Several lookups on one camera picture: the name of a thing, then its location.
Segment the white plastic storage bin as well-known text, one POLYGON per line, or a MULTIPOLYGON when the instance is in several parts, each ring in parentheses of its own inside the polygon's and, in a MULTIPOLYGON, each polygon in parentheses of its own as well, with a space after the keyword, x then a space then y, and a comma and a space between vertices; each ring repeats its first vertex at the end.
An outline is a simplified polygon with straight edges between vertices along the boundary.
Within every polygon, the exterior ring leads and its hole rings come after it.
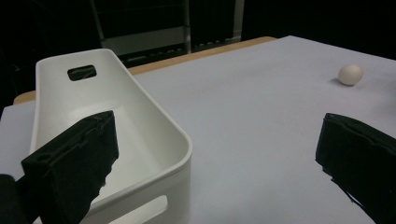
POLYGON ((80 224, 188 224, 192 142, 109 49, 36 64, 30 149, 108 110, 120 156, 80 224))

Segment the white table mat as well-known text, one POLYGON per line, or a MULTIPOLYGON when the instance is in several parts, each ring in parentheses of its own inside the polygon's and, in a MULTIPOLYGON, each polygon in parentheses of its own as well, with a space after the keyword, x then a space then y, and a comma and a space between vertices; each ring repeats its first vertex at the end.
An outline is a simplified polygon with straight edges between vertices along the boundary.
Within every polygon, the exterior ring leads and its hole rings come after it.
MULTIPOLYGON (((396 138, 396 61, 287 36, 132 76, 192 142, 188 224, 375 224, 316 150, 328 113, 396 138)), ((22 176, 34 121, 35 99, 0 112, 0 174, 22 176)))

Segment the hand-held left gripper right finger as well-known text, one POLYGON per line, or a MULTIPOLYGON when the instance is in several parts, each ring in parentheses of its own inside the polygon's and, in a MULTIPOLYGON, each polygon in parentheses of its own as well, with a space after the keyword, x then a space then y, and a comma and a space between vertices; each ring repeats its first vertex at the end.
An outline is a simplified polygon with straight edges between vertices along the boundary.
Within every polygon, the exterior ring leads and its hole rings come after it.
POLYGON ((316 162, 375 224, 396 224, 396 138, 342 115, 325 115, 316 162))

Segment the white metal stand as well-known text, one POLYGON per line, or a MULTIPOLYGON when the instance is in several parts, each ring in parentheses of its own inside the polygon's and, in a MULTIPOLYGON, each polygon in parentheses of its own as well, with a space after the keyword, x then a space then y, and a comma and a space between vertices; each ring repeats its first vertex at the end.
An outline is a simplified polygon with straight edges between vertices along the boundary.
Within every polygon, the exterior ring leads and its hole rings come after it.
POLYGON ((124 56, 238 39, 245 0, 90 0, 100 43, 124 56))

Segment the white egg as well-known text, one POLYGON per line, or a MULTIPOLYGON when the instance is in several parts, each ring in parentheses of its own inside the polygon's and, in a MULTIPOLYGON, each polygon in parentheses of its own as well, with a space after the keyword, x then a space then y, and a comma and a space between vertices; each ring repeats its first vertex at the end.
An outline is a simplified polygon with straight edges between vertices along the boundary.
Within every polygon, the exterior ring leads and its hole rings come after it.
POLYGON ((356 85, 362 78, 363 70, 356 64, 343 66, 337 76, 338 81, 347 86, 356 85))

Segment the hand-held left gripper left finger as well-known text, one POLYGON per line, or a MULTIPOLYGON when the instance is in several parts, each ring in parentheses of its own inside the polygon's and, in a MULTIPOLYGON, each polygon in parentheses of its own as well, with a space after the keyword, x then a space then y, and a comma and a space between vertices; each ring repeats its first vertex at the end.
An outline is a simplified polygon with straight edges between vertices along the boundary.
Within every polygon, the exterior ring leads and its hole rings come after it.
POLYGON ((88 116, 21 161, 28 219, 78 224, 119 157, 115 116, 88 116))

